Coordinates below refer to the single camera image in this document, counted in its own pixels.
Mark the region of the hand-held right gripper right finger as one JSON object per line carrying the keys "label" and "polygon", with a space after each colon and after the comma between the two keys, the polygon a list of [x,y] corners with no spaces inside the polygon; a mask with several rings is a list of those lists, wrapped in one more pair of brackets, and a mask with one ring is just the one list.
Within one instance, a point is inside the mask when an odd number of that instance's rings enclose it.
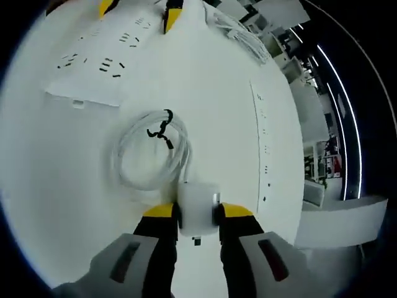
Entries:
{"label": "hand-held right gripper right finger", "polygon": [[314,279],[302,252],[265,232],[247,208],[216,209],[220,258],[229,297],[313,297]]}

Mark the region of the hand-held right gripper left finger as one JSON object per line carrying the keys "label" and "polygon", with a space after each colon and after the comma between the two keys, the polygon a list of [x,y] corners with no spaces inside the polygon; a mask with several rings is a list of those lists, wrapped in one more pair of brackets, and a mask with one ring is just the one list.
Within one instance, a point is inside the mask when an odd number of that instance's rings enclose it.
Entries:
{"label": "hand-held right gripper left finger", "polygon": [[133,233],[105,247],[83,277],[55,287],[53,297],[172,297],[178,215],[176,203],[150,208]]}

